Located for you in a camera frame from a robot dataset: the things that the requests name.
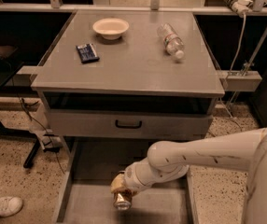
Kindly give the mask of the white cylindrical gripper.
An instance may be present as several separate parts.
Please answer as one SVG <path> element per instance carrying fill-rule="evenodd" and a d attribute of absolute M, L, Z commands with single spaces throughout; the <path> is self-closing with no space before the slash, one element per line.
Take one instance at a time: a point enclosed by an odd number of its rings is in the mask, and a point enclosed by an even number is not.
<path fill-rule="evenodd" d="M 150 166 L 144 162 L 134 162 L 119 173 L 111 182 L 112 193 L 122 192 L 126 187 L 131 191 L 141 192 L 149 189 L 154 184 L 153 173 Z"/>

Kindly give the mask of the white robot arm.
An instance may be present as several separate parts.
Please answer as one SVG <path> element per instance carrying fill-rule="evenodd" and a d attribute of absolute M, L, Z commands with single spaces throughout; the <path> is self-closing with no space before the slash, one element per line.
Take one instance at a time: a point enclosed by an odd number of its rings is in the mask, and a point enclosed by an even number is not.
<path fill-rule="evenodd" d="M 159 141 L 117 174 L 110 191 L 134 196 L 176 180 L 192 165 L 247 172 L 242 224 L 267 224 L 267 128 L 190 142 Z"/>

